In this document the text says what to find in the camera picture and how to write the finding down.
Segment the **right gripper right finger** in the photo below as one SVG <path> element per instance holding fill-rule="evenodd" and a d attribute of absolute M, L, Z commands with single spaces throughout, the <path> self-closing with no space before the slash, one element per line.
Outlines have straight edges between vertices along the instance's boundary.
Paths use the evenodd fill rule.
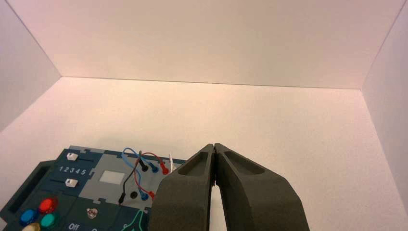
<path fill-rule="evenodd" d="M 214 149 L 229 231 L 309 230 L 301 199 L 286 178 L 221 143 Z"/>

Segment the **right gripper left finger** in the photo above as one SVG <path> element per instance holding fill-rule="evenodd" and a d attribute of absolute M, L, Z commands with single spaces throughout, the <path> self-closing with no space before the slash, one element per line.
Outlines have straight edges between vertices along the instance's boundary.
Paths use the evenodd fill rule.
<path fill-rule="evenodd" d="M 214 146 L 207 144 L 160 182 L 148 230 L 209 230 L 214 161 Z"/>

